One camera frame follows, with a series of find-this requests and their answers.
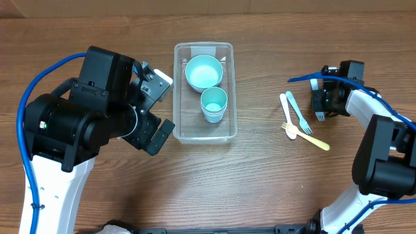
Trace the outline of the blue plastic fork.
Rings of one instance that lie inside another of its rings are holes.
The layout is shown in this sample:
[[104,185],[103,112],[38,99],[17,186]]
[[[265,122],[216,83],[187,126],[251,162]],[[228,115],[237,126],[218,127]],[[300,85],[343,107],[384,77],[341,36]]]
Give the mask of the blue plastic fork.
[[312,105],[317,119],[321,122],[325,120],[324,112],[322,111],[322,92],[319,90],[318,81],[316,79],[310,80],[310,85],[313,93]]

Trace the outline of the green plastic fork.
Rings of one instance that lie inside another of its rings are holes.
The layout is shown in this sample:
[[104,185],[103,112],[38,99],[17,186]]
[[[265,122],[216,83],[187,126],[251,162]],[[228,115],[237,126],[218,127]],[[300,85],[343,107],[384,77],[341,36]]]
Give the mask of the green plastic fork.
[[286,91],[285,93],[287,100],[289,101],[289,103],[291,104],[292,108],[294,109],[296,115],[298,116],[299,119],[299,125],[302,128],[302,130],[306,133],[306,134],[311,134],[312,130],[308,124],[308,122],[306,121],[306,119],[303,117],[300,108],[295,100],[295,97],[293,95],[293,93],[291,91]]

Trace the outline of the pink plastic cup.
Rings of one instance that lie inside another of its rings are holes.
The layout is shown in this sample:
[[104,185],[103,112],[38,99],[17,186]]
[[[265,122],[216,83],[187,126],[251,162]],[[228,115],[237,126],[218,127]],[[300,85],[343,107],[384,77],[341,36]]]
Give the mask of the pink plastic cup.
[[226,108],[216,110],[216,111],[208,110],[208,109],[205,109],[205,108],[202,109],[202,112],[203,112],[203,114],[206,118],[214,118],[214,117],[217,117],[217,116],[223,116],[225,111],[226,111]]

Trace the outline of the blue plastic cup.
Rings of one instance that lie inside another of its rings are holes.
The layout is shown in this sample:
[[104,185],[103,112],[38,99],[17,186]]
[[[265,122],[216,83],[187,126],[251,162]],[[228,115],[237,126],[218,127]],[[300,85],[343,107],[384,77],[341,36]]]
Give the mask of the blue plastic cup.
[[222,120],[223,116],[222,115],[217,115],[217,116],[210,116],[210,115],[205,115],[205,119],[212,124],[218,123]]

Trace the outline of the white plastic spoon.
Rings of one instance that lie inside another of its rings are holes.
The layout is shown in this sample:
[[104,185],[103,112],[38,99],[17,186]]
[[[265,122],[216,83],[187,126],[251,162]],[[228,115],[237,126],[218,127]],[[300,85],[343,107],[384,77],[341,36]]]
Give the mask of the white plastic spoon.
[[[289,112],[289,105],[288,105],[288,101],[287,101],[287,96],[285,94],[280,94],[279,98],[280,98],[281,106],[282,106],[286,121],[287,121],[288,124],[292,124],[291,116],[290,116],[290,112]],[[288,130],[286,130],[285,132],[291,140],[294,140],[296,138],[296,134],[293,134],[293,133],[289,132]]]

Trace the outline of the yellow plastic fork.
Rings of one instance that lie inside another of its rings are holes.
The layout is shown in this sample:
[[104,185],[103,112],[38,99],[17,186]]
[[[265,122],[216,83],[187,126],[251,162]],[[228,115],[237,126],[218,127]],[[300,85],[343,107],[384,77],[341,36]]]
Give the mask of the yellow plastic fork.
[[312,136],[309,136],[301,131],[299,131],[299,129],[297,128],[297,126],[293,125],[293,124],[289,124],[286,122],[283,122],[281,124],[281,127],[285,130],[288,130],[288,132],[296,134],[302,138],[304,138],[305,140],[309,141],[310,143],[316,145],[317,147],[319,147],[320,149],[324,150],[324,151],[329,151],[330,150],[330,145],[317,139],[314,138]]

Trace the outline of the green plastic cup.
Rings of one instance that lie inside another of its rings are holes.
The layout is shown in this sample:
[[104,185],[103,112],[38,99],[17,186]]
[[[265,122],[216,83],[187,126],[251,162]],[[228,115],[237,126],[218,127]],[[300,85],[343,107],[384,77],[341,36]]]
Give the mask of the green plastic cup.
[[219,87],[206,89],[201,95],[201,107],[210,111],[224,109],[228,102],[226,92]]

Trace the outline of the green plastic bowl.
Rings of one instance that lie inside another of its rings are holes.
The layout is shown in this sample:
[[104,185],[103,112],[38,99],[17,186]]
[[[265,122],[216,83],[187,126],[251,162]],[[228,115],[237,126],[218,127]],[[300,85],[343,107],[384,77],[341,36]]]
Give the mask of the green plastic bowl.
[[186,79],[221,79],[224,71],[220,61],[210,55],[198,55],[185,66]]

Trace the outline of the blue plastic bowl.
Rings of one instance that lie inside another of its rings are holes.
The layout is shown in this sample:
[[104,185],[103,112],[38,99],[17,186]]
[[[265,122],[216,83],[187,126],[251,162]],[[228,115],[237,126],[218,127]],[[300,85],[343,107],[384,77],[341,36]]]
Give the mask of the blue plastic bowl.
[[209,88],[218,86],[221,83],[221,79],[186,79],[187,83],[191,86],[195,86],[198,88]]

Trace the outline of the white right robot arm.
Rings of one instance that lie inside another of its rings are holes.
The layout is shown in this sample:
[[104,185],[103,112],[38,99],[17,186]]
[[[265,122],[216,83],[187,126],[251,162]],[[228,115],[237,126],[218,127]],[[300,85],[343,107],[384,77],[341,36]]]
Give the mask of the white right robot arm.
[[361,222],[387,204],[415,202],[415,122],[395,111],[363,81],[364,63],[324,66],[312,106],[327,117],[353,116],[365,128],[352,165],[352,184],[317,211],[304,233],[363,233]]

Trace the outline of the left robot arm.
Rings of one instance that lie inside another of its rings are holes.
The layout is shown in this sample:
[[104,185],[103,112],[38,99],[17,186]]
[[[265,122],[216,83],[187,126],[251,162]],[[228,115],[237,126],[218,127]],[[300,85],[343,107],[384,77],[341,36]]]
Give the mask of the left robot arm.
[[125,140],[154,156],[174,129],[151,112],[173,87],[161,70],[100,47],[79,53],[78,77],[18,106],[16,135],[25,170],[21,233],[72,233],[86,180],[102,146]]

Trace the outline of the clear plastic container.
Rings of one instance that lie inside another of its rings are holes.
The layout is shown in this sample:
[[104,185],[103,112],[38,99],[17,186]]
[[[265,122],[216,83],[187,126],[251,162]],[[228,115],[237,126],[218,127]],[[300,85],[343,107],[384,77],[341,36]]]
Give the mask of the clear plastic container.
[[187,42],[174,48],[174,136],[182,144],[223,144],[237,135],[233,46]]

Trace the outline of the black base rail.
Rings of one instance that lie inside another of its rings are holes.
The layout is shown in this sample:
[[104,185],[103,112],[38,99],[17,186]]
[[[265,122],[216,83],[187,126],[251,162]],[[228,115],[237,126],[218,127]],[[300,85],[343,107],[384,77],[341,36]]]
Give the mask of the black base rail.
[[238,227],[211,229],[166,229],[166,228],[135,228],[119,220],[108,221],[101,229],[94,231],[80,231],[77,234],[126,233],[126,234],[304,234],[325,233],[320,230],[316,220],[309,220],[306,224],[278,224],[274,227]]

